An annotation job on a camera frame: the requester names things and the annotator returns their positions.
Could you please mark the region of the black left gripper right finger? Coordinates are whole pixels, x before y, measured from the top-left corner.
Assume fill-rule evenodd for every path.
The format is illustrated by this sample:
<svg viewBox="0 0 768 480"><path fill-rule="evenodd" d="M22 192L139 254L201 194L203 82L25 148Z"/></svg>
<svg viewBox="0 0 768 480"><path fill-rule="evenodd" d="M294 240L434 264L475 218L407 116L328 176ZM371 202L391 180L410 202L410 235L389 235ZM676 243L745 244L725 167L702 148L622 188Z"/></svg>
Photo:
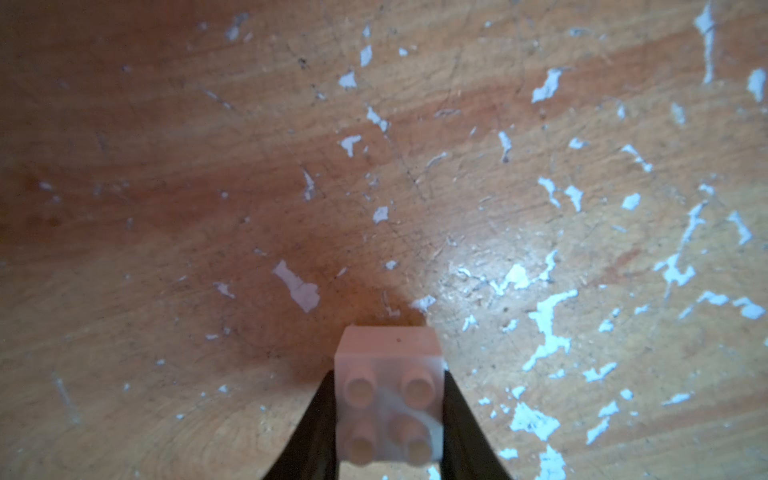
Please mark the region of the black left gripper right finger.
<svg viewBox="0 0 768 480"><path fill-rule="evenodd" d="M511 480L452 376L444 373L440 474L446 480Z"/></svg>

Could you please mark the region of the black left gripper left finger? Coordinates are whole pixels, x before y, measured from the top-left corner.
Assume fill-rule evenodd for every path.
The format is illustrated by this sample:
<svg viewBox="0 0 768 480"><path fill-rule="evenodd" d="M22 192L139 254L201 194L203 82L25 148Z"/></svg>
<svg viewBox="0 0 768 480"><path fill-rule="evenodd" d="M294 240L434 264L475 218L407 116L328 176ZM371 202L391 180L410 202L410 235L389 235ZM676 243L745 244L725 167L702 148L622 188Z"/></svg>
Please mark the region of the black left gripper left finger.
<svg viewBox="0 0 768 480"><path fill-rule="evenodd" d="M264 480L337 480L334 371L326 373L283 451Z"/></svg>

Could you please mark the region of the white lego brick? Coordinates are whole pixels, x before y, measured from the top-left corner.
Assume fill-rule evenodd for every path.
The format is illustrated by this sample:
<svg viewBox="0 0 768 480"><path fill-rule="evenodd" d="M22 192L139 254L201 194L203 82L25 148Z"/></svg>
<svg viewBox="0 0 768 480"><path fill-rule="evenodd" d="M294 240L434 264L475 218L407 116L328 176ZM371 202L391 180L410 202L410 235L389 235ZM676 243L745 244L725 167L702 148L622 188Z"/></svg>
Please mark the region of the white lego brick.
<svg viewBox="0 0 768 480"><path fill-rule="evenodd" d="M445 362L426 326L349 326L334 356L336 452L363 467L439 462Z"/></svg>

